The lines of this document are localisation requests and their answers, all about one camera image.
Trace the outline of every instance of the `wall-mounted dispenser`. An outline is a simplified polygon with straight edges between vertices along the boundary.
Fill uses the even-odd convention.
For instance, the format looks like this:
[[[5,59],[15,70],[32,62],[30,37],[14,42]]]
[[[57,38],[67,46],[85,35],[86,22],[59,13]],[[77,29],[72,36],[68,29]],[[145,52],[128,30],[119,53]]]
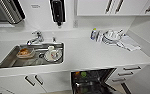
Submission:
[[[60,27],[65,22],[64,0],[50,0],[53,21]]]
[[[17,24],[25,18],[18,0],[0,0],[0,22]]]

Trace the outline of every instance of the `drawer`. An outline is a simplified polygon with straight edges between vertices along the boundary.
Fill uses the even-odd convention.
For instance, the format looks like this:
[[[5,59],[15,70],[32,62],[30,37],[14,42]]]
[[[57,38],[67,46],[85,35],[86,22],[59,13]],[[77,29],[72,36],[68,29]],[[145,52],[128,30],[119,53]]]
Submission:
[[[129,65],[129,66],[119,66],[117,69],[111,74],[109,79],[118,78],[118,77],[130,77],[134,74],[138,73],[142,68],[146,65]]]
[[[126,80],[128,80],[129,77],[119,77],[119,78],[113,78],[113,79],[108,79],[106,81],[107,84],[113,85],[113,84],[121,84],[124,83]]]

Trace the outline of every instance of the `sink basin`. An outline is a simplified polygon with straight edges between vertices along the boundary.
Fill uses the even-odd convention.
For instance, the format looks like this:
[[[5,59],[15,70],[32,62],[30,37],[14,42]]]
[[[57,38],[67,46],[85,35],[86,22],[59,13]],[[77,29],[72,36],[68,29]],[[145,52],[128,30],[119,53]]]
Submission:
[[[61,57],[55,61],[48,61],[44,55],[48,51],[49,46],[54,46],[55,50],[61,51]],[[35,55],[31,58],[18,58],[18,52],[23,48],[34,48]],[[12,68],[12,67],[24,67],[24,66],[37,66],[37,65],[49,65],[49,64],[61,64],[63,62],[63,43],[46,43],[46,44],[34,44],[34,45],[17,45],[6,58],[0,63],[0,68]]]

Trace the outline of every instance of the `kitchen counter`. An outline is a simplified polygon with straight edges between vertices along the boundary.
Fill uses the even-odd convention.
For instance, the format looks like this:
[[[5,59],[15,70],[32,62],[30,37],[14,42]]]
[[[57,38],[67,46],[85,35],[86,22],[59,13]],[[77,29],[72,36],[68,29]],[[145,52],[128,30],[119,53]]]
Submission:
[[[0,77],[60,71],[104,69],[134,64],[150,64],[150,57],[141,50],[130,52],[117,46],[97,43],[90,38],[58,38],[57,42],[64,43],[63,63],[2,68],[0,69]],[[14,46],[25,43],[26,40],[1,41],[0,63]]]

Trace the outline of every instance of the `white wall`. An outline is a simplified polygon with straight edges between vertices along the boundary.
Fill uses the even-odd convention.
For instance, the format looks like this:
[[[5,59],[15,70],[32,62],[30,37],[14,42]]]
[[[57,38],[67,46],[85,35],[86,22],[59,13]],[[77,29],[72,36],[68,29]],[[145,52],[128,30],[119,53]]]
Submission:
[[[45,38],[51,38],[55,35],[62,35],[65,37],[89,37],[94,27],[97,30],[121,30],[125,32],[129,29],[135,17],[77,17],[76,2],[77,0],[65,0],[66,22],[59,29],[56,23],[53,22],[50,0],[19,0],[26,15],[23,22],[15,25],[14,28],[0,28],[0,40],[28,40],[33,38],[31,32],[40,30],[45,35]],[[39,5],[39,8],[32,8],[31,5]]]
[[[136,17],[128,34],[134,37],[142,46],[142,50],[150,56],[150,17]],[[128,86],[133,94],[150,94],[150,66],[137,73],[128,82]]]

